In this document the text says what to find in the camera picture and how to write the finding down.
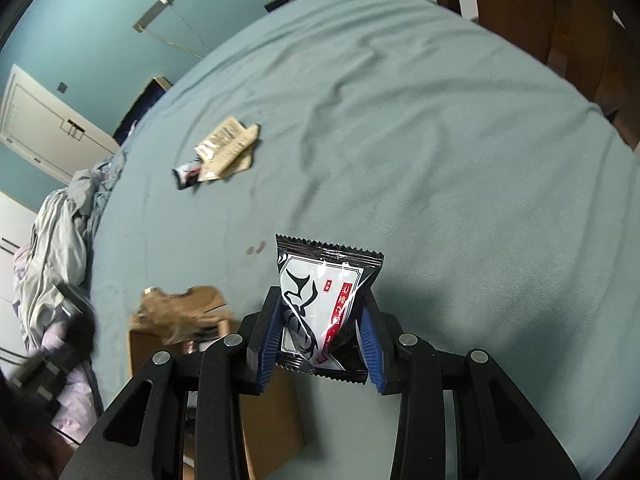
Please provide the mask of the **black sleeve forearm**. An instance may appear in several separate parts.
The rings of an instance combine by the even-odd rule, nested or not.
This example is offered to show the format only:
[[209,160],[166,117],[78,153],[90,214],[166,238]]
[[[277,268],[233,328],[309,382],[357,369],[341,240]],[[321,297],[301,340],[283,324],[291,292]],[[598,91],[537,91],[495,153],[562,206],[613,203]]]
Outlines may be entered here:
[[74,449],[52,426],[31,424],[1,376],[1,478],[58,479]]

